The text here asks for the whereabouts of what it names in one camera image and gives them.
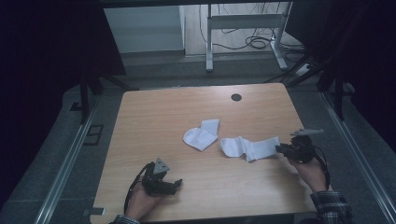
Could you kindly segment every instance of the black cable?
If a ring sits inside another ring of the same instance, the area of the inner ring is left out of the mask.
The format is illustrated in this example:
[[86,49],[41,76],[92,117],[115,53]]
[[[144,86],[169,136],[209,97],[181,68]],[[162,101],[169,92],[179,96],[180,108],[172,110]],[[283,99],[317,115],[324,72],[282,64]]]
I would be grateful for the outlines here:
[[267,10],[265,10],[265,14],[267,14],[268,13],[268,7],[270,6],[270,4],[268,4],[268,6],[267,6]]
[[283,77],[283,76],[285,76],[285,74],[282,73],[282,74],[280,74],[280,75],[278,75],[278,76],[276,76],[276,77],[271,77],[271,78],[265,80],[263,83],[270,82],[270,81],[272,81],[272,80],[274,80],[274,79],[277,79],[277,78]]
[[[228,13],[227,9],[225,9],[225,4],[223,4],[223,8],[227,12],[227,15],[229,15],[230,13]],[[220,4],[218,4],[218,12],[219,12],[219,16],[220,16],[221,15],[221,13],[220,13]],[[229,34],[229,33],[232,33],[234,31],[237,31],[237,30],[239,30],[239,29],[233,29],[231,31],[223,31],[223,29],[221,29],[221,32],[224,33],[224,34]]]
[[286,60],[288,60],[291,63],[297,63],[298,61],[291,60],[288,57],[288,55],[290,55],[290,54],[306,54],[305,47],[302,44],[290,45],[290,44],[279,43],[279,48],[282,49],[283,52],[285,52]]
[[[254,6],[254,8],[256,8],[258,5],[259,3],[256,3],[256,6]],[[254,8],[250,10],[250,14],[253,12]]]
[[[200,31],[201,31],[202,39],[207,43],[207,41],[206,41],[206,39],[205,39],[205,37],[204,37],[204,33],[203,33],[203,31],[202,31],[201,17],[202,17],[202,15],[201,15],[201,5],[200,5],[200,6],[199,6],[199,19],[200,19],[200,20],[199,20],[199,28],[200,28]],[[246,42],[247,44],[246,44],[245,46],[243,46],[243,47],[240,47],[240,48],[230,48],[230,47],[227,47],[227,46],[224,46],[224,45],[221,45],[221,44],[213,44],[213,43],[212,43],[212,45],[219,46],[219,47],[222,47],[222,48],[225,48],[225,49],[244,49],[244,48],[246,48],[246,47],[248,47],[248,46],[252,46],[252,47],[255,48],[255,49],[263,49],[263,48],[267,47],[269,43],[268,43],[268,44],[264,44],[263,47],[256,47],[256,46],[253,46],[252,43],[258,43],[258,42],[261,42],[261,43],[262,43],[263,40],[268,40],[268,41],[271,41],[271,40],[268,39],[268,38],[264,38],[264,37],[260,37],[260,36],[255,36],[257,30],[258,30],[258,29],[256,28],[256,29],[254,30],[252,36],[247,37],[247,39],[245,40],[245,42]]]
[[323,174],[324,174],[324,176],[326,178],[326,189],[329,189],[329,186],[330,186],[330,173],[329,173],[329,168],[327,166],[326,156],[325,156],[323,150],[320,147],[315,147],[315,146],[312,146],[312,147],[317,148],[322,154],[323,159],[315,152],[315,158],[319,161],[321,169],[322,169],[322,172],[323,172]]
[[128,193],[126,194],[125,197],[125,203],[124,203],[124,214],[126,213],[126,209],[128,208],[129,205],[129,200],[132,197],[132,194],[134,193],[134,186],[136,186],[137,183],[139,183],[140,176],[143,174],[143,172],[147,169],[148,165],[145,165],[143,169],[139,172],[139,174],[134,178],[134,182],[132,182],[131,186],[128,189]]
[[276,13],[279,10],[279,6],[280,6],[280,2],[277,3],[277,9],[276,9]]

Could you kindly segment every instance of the table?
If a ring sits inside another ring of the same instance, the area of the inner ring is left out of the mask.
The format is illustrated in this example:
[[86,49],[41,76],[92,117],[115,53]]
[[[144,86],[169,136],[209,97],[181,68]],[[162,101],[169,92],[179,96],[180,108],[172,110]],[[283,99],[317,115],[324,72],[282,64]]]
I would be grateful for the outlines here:
[[[240,101],[231,96],[238,93]],[[219,139],[203,152],[182,141],[202,120],[219,119]],[[122,214],[127,189],[144,165],[160,157],[170,171],[166,182],[183,179],[143,221],[245,217],[315,211],[309,187],[281,154],[247,162],[228,158],[224,137],[252,142],[274,136],[284,143],[303,128],[282,84],[177,88],[125,92],[91,216],[109,223]]]
[[276,36],[270,41],[270,46],[276,56],[279,68],[282,71],[288,70],[288,65],[280,52],[279,44],[286,21],[289,17],[291,2],[288,2],[282,14],[250,14],[250,15],[218,15],[212,16],[211,5],[207,6],[207,43],[206,43],[206,71],[213,71],[213,46],[212,30],[220,29],[249,29],[249,28],[278,28]]

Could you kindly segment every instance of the table leg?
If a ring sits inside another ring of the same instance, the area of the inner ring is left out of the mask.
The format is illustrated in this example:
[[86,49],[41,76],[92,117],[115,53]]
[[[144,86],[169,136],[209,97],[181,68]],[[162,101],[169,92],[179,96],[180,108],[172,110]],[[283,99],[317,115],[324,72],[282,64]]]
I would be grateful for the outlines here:
[[207,5],[206,72],[213,72],[212,5]]
[[279,50],[279,44],[280,44],[280,39],[282,38],[282,35],[283,35],[283,31],[285,31],[290,7],[291,7],[291,2],[288,2],[288,5],[286,6],[285,11],[283,11],[283,13],[282,13],[282,19],[280,21],[280,26],[277,29],[276,38],[273,37],[273,39],[271,41],[271,48],[276,56],[276,60],[277,60],[277,63],[279,64],[280,70],[282,70],[282,71],[288,70],[288,65],[286,64],[285,59],[283,59],[282,53]]

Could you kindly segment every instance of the round hole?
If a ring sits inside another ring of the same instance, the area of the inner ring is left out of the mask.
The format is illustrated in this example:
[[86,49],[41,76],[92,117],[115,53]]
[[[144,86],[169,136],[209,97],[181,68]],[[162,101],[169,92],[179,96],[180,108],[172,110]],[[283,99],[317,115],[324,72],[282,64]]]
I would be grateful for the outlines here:
[[231,99],[233,99],[234,101],[240,101],[242,100],[242,96],[236,93],[231,96]]

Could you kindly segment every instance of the white sock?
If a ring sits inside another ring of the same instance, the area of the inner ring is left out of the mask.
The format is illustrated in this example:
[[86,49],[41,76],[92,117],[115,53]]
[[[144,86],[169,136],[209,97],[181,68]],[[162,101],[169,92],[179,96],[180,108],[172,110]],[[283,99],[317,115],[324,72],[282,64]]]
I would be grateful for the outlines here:
[[241,136],[222,138],[220,145],[228,157],[240,157],[245,153],[247,161],[255,161],[275,155],[275,146],[279,146],[279,138],[273,137],[260,142],[250,142]]
[[208,119],[201,122],[201,128],[193,128],[183,136],[183,141],[200,151],[205,150],[218,139],[218,119]]

